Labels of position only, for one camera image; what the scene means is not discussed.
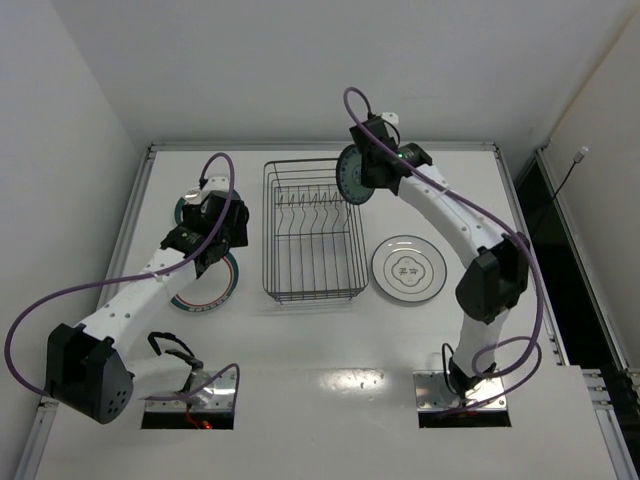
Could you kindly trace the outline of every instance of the dish rack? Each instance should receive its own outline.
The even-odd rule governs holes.
[[[351,299],[369,283],[358,206],[336,185],[336,159],[264,166],[264,290],[283,303]]]

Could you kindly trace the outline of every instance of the white wall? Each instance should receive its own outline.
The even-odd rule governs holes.
[[[568,110],[547,149],[549,174],[557,186],[574,153],[589,147],[559,198],[635,367],[640,367],[639,87],[640,13]]]
[[[139,155],[48,0],[0,4],[0,337],[54,289],[104,278]],[[38,385],[48,332],[97,292],[54,301],[18,332]],[[9,478],[38,398],[0,362],[0,479]]]
[[[52,0],[141,145],[341,140],[348,85],[405,138],[492,140],[517,171],[635,0]]]

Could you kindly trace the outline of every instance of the white table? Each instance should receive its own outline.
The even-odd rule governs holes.
[[[505,191],[493,151],[425,147],[454,189],[515,225],[513,198]],[[369,258],[396,234],[428,239],[444,255],[449,271],[437,297],[419,306],[399,306],[378,291],[373,279],[340,307],[283,307],[265,294],[264,163],[336,157],[338,151],[230,152],[237,190],[251,211],[249,247],[233,252],[240,267],[238,287],[209,314],[187,314],[169,305],[154,325],[185,340],[210,370],[240,364],[234,430],[140,430],[142,402],[133,402],[106,426],[61,406],[39,479],[615,478],[581,371],[556,365],[545,333],[540,371],[508,396],[512,427],[418,428],[412,372],[438,368],[441,343],[457,343],[462,312],[454,288],[463,269],[434,228],[391,193],[376,192],[362,207]],[[137,272],[173,226],[177,198],[196,184],[211,153],[156,153],[148,182],[143,182],[146,191],[130,247],[121,252],[124,273]],[[223,161],[213,169],[224,170]],[[503,338],[531,332],[534,305],[530,287]],[[510,363],[522,348],[499,352],[498,363]],[[150,348],[141,339],[131,358],[148,355]],[[357,369],[367,368],[380,369],[384,378],[361,388]],[[507,378],[507,386],[524,371]]]

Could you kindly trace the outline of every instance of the plate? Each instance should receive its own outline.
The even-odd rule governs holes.
[[[361,181],[362,155],[355,145],[349,145],[338,157],[336,164],[336,184],[342,198],[352,205],[362,205],[375,192],[374,188],[363,186]]]
[[[173,211],[176,224],[182,222],[182,206],[192,190],[180,197]],[[171,304],[189,313],[208,312],[226,302],[238,285],[238,262],[231,252],[222,261],[211,265],[191,285],[171,299]]]
[[[426,240],[400,235],[378,246],[371,261],[373,278],[388,295],[418,303],[435,297],[447,281],[447,264]]]

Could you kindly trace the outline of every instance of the dark floor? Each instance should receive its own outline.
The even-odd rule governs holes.
[[[640,472],[637,402],[625,387],[626,377],[616,369],[595,306],[537,164],[518,181],[516,190],[569,362],[603,372],[627,446]]]

